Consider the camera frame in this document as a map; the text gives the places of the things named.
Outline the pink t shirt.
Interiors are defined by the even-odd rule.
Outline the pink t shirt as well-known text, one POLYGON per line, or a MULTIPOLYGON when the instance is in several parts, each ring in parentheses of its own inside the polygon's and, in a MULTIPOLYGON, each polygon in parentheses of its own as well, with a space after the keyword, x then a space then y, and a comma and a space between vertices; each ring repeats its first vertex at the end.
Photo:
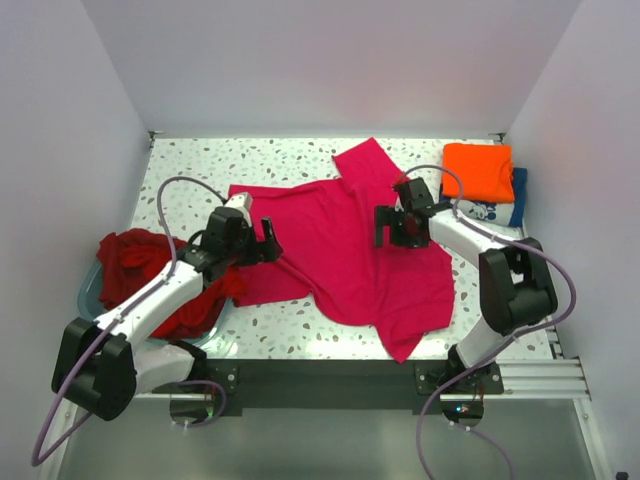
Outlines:
POLYGON ((405 249, 374 245, 374 210, 395 203, 401 170, 375 139, 334 156, 340 173, 291 188, 233 185, 252 197, 254 221, 268 217, 283 253, 244 268, 239 306, 313 296, 330 320, 373 326, 387 353, 406 361, 424 334, 450 325, 451 256, 435 243, 405 249))

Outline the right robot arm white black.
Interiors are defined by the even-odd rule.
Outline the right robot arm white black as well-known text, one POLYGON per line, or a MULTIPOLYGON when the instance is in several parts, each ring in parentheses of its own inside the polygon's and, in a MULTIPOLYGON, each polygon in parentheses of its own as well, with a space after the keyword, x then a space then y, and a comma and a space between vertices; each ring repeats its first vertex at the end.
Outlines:
POLYGON ((374 245, 390 242, 426 248, 437 242, 474 265, 479 274, 481 316, 463 340, 449 349, 439 380, 459 393, 481 380, 480 368, 525 327, 533 327, 558 308, 556 291, 540 243, 498 236, 462 213, 458 200, 435 202, 421 178, 393 187, 393 206, 374 209, 374 245))

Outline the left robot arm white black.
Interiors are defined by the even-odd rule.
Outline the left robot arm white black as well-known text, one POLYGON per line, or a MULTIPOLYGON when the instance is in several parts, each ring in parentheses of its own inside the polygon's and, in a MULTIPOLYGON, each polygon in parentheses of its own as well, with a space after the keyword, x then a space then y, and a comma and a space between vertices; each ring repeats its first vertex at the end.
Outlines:
POLYGON ((144 342, 173 313, 198 297, 232 266, 274 262, 282 254, 272 221, 258 237, 244 207, 218 207, 197 244, 173 249, 149 283, 94 321, 77 318, 65 328, 53 372, 55 400, 68 400, 110 421, 138 394, 167 384, 185 392, 207 380, 205 354, 182 341, 154 350, 144 342))

